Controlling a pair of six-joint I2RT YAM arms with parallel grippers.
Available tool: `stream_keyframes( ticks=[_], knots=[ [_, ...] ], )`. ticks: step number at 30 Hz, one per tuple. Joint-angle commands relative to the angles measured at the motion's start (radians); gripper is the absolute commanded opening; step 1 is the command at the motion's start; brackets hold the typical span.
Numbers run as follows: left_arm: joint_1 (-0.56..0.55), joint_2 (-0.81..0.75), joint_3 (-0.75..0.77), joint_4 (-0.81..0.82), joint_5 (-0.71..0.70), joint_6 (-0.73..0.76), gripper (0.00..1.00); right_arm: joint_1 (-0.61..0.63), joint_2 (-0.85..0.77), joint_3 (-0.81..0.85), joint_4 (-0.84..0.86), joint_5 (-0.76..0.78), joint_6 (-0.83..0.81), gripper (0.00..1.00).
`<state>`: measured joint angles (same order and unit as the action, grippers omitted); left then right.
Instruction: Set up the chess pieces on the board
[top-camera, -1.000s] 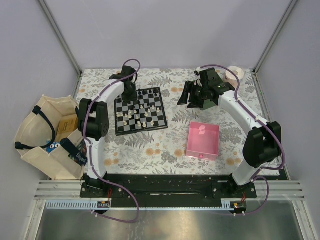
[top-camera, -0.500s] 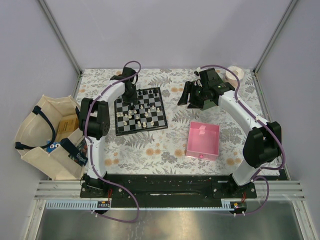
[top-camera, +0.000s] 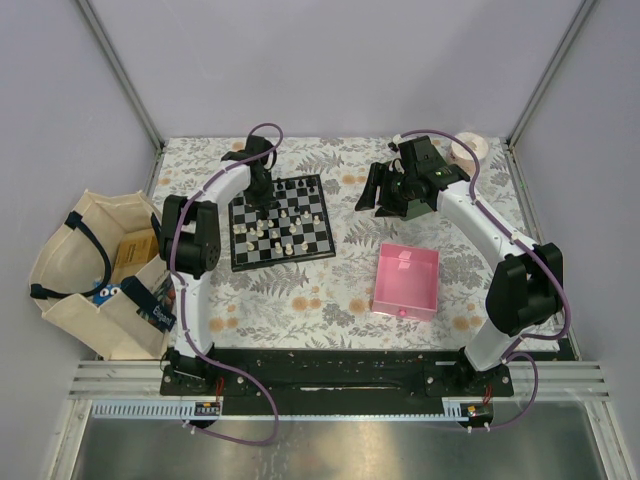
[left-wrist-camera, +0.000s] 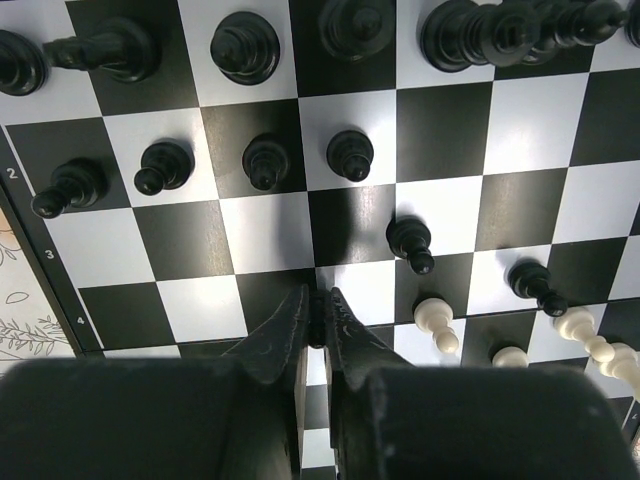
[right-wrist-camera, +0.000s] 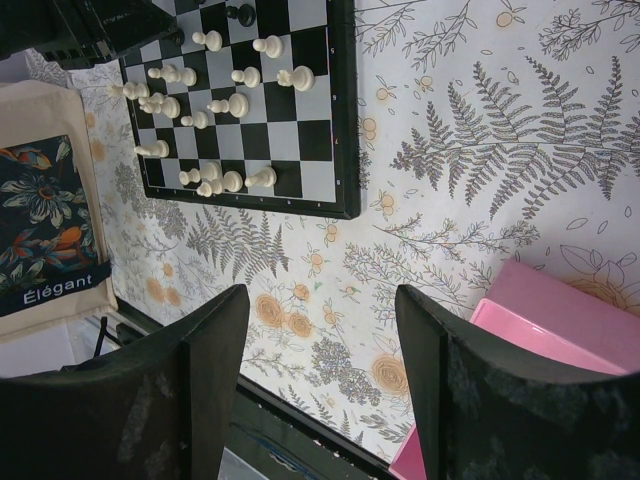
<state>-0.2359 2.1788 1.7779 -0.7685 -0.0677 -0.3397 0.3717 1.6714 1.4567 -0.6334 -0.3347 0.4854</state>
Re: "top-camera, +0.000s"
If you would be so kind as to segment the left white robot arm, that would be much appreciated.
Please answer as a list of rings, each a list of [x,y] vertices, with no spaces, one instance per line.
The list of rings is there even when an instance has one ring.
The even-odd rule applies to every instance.
[[[244,148],[224,154],[212,177],[194,193],[164,200],[160,257],[175,288],[178,329],[174,349],[183,357],[202,358],[213,346],[203,310],[222,250],[220,215],[240,193],[252,195],[260,206],[271,204],[270,168],[279,145],[251,132]]]

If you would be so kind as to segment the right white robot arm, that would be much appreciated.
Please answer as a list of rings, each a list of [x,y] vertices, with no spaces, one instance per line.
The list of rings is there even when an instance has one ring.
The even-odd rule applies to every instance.
[[[536,243],[510,226],[477,193],[479,175],[447,163],[432,143],[434,131],[413,130],[390,142],[395,161],[371,165],[355,204],[378,217],[407,219],[413,203],[446,216],[484,256],[493,272],[485,300],[488,319],[463,349],[455,383],[475,396],[491,382],[491,369],[504,363],[532,327],[558,312],[571,319],[563,289],[563,256],[553,243]]]

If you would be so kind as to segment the black and grey chessboard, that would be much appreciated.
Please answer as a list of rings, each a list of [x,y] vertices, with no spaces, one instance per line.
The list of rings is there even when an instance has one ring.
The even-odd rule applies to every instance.
[[[234,272],[336,255],[321,177],[277,179],[273,187],[275,201],[264,210],[250,206],[243,192],[228,205]]]

